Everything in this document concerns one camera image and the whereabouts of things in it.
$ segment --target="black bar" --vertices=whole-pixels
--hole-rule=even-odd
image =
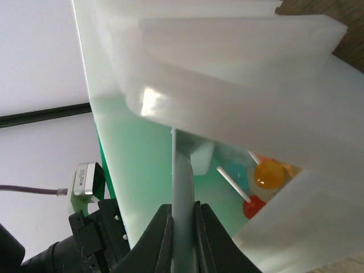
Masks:
[[[33,111],[28,113],[6,115],[0,117],[0,128],[22,125],[27,123],[47,121],[49,119],[70,117],[91,112],[91,106],[86,104],[75,104],[58,108]]]

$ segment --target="gray cable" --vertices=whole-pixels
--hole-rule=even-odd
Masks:
[[[0,191],[36,193],[39,195],[67,195],[67,189],[40,189],[14,185],[0,185]]]

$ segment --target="brown wooden surface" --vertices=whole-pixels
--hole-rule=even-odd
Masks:
[[[364,73],[364,0],[284,0],[279,15],[325,14],[347,25],[335,56]]]

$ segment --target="lollipop stick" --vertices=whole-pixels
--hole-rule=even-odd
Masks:
[[[239,187],[239,185],[230,177],[230,175],[221,167],[217,167],[216,170],[226,179],[227,182],[244,198],[248,203],[251,202],[249,196]]]

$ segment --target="white wall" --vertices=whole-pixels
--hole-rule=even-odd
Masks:
[[[0,184],[67,188],[79,163],[101,163],[92,114],[0,129]],[[71,235],[66,198],[0,192],[0,222],[26,258]]]
[[[0,116],[88,102],[70,0],[1,0]]]

